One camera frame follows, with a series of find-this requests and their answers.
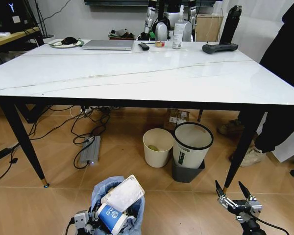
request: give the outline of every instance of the plastic bottle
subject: plastic bottle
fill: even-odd
[[[184,31],[184,5],[181,5],[179,19],[174,25],[172,48],[180,49]]]
[[[220,12],[221,12],[221,7],[222,7],[222,0],[216,0],[212,15],[213,16],[219,16]]]

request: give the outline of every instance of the silver laptop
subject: silver laptop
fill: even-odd
[[[91,40],[82,48],[85,50],[132,50],[133,40]]]

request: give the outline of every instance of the black mouse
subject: black mouse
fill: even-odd
[[[77,42],[78,42],[78,40],[75,39],[74,37],[67,37],[67,38],[65,38],[65,39],[63,39],[63,40],[61,41],[61,43],[62,43],[63,45],[75,44],[75,43],[77,43]]]

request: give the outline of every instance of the black thermos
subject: black thermos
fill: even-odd
[[[229,14],[227,15],[224,25],[223,33],[220,39],[220,44],[230,44],[234,36],[237,25],[240,21],[240,15],[242,13],[242,6],[233,6]]]

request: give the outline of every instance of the person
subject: person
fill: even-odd
[[[271,45],[266,50],[260,64],[278,77],[294,86],[294,4],[282,17],[283,26]],[[244,125],[252,117],[252,111],[241,111],[236,120],[231,120],[218,128],[223,135],[243,132]],[[294,131],[294,113],[270,111],[262,132],[254,139],[248,149],[241,166],[249,166],[260,162],[265,153],[273,151],[283,143]]]

